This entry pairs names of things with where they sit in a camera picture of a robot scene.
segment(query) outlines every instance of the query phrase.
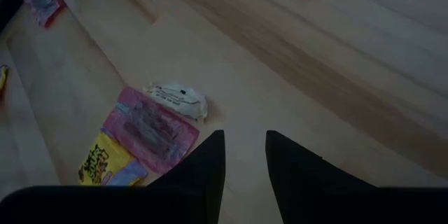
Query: red package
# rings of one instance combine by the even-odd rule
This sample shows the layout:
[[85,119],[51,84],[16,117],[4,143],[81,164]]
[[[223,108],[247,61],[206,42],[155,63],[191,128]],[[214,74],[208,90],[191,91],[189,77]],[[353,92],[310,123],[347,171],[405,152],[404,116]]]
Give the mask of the red package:
[[176,166],[199,136],[199,130],[131,87],[121,92],[103,127],[157,173]]
[[48,28],[55,16],[64,9],[63,0],[24,0],[40,26]]

